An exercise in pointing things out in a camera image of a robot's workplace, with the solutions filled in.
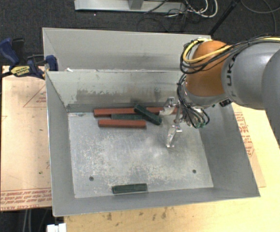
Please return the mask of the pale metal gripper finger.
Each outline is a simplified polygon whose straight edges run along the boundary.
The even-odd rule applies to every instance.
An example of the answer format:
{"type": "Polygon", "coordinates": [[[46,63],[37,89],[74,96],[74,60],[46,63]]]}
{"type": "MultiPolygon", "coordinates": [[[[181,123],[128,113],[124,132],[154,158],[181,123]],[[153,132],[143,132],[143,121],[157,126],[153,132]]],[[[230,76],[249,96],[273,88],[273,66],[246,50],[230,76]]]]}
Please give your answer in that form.
{"type": "Polygon", "coordinates": [[[168,130],[168,135],[167,135],[167,141],[166,141],[166,147],[171,148],[174,147],[174,139],[175,136],[179,133],[181,133],[181,127],[180,125],[172,125],[169,130],[168,130]]]}
{"type": "Polygon", "coordinates": [[[174,97],[168,97],[163,105],[163,108],[159,111],[160,116],[168,116],[173,114],[177,104],[174,97]]]}

